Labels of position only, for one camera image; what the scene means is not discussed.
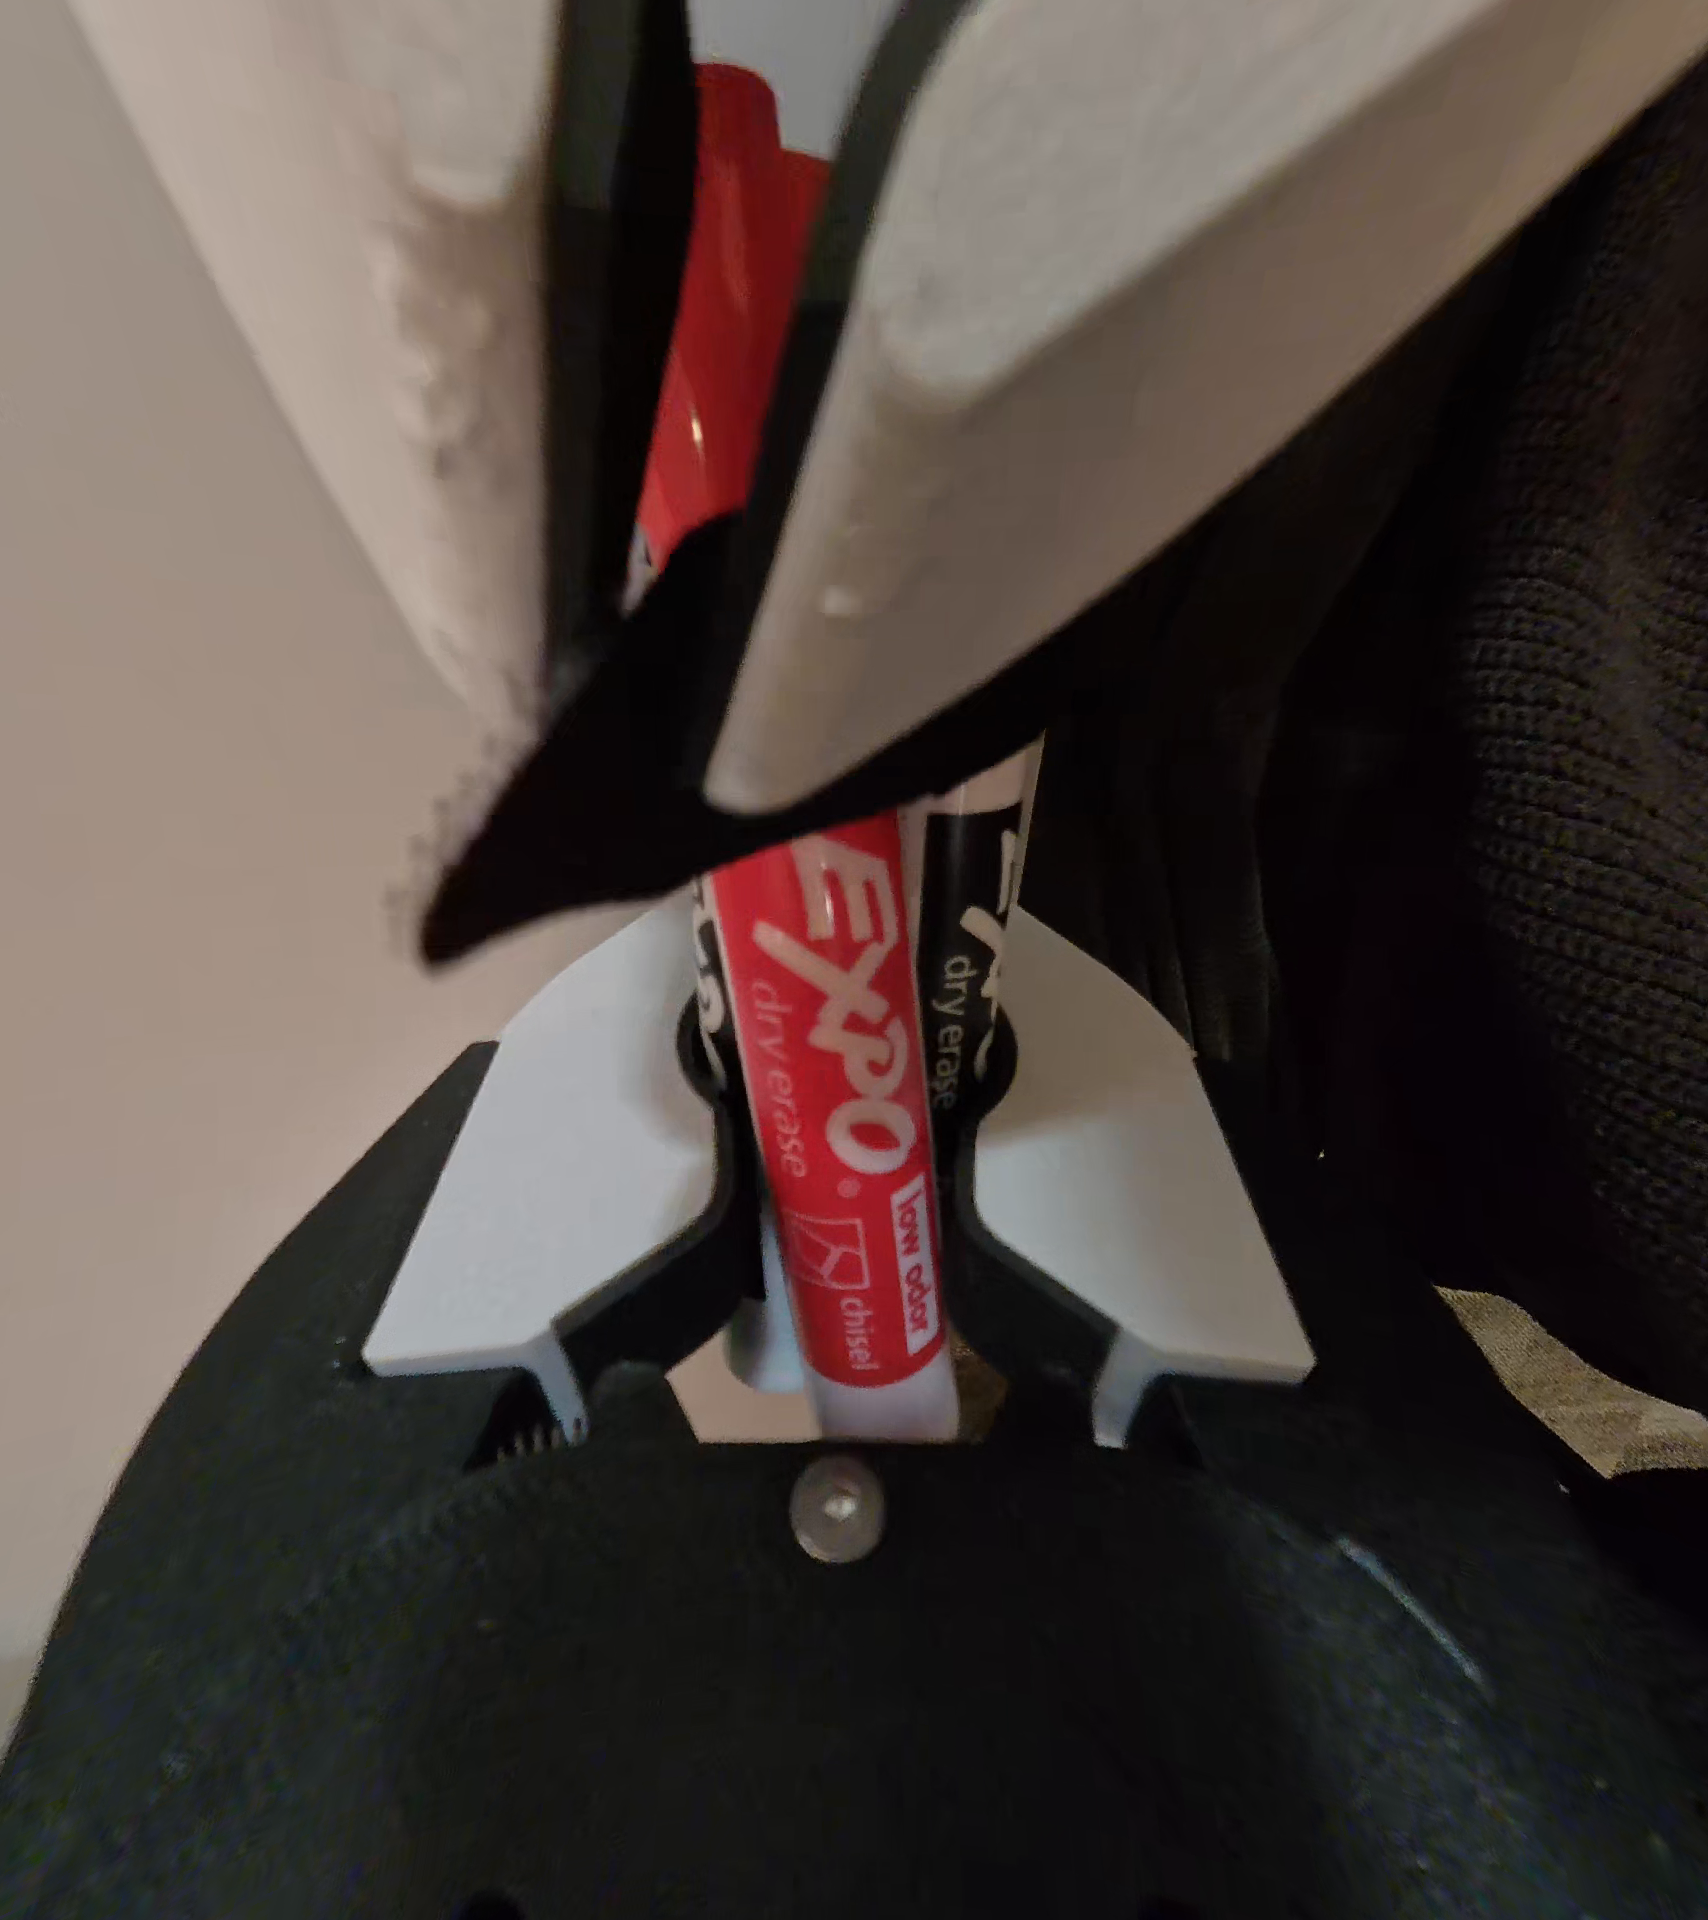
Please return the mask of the red dry erase marker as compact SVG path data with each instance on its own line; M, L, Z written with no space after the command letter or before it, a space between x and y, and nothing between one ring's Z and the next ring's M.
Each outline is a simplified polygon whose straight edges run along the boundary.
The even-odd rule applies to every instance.
M627 601L745 506L827 166L783 143L775 89L697 65L697 181ZM825 1434L950 1443L926 1069L896 808L707 874L804 1388Z

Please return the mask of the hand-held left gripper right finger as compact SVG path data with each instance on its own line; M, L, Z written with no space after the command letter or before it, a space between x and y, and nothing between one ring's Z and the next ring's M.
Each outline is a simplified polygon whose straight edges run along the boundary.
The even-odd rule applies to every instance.
M1096 1446L1184 1378L1299 1385L1313 1344L1189 1044L1022 906L1005 963L950 1213L964 1338Z

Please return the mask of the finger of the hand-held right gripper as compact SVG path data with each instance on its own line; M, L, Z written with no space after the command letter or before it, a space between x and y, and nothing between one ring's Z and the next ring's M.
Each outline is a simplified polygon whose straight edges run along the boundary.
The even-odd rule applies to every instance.
M502 756L612 651L692 225L681 2L74 2L264 385Z
M916 85L704 797L1066 628L1708 47L1708 2L978 5Z

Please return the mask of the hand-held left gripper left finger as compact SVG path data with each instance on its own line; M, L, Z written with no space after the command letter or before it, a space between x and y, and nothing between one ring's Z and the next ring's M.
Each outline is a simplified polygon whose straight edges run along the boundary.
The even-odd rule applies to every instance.
M362 1342L384 1378L524 1372L585 1412L693 1356L763 1277L738 1114L693 1017L692 910L656 906L502 1030Z

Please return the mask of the black dry erase marker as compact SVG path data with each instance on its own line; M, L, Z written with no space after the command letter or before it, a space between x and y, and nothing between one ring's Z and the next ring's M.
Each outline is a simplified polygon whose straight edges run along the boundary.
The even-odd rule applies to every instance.
M743 1052L736 1035L720 939L717 892L711 877L692 884L693 1018L706 1074L722 1091L739 1148L745 1189L754 1198L755 1262L743 1304L727 1326L727 1365L752 1391L796 1396L802 1368L791 1318L791 1294L775 1235L764 1170L754 1139Z
M914 813L916 986L934 1165L951 1193L962 1125L978 1114L999 1018L1007 926L1026 873L1041 739Z

